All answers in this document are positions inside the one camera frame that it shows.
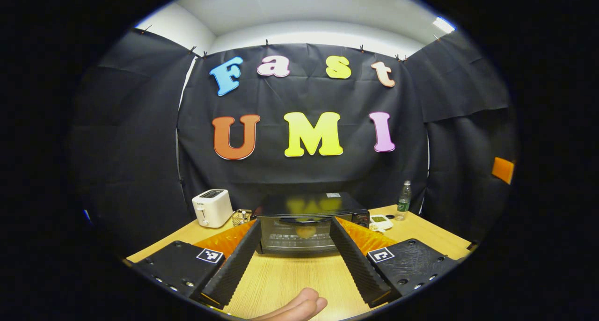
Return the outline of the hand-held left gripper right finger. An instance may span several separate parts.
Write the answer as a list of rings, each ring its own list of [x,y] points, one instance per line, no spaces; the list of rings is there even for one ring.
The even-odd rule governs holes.
[[[417,239],[384,241],[382,235],[337,217],[329,235],[370,307],[413,295],[460,264]]]

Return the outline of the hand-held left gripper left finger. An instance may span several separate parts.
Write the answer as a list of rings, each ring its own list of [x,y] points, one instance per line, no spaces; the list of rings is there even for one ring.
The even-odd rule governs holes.
[[[125,258],[154,284],[214,308],[230,303],[262,237],[260,219],[211,229],[190,222]]]

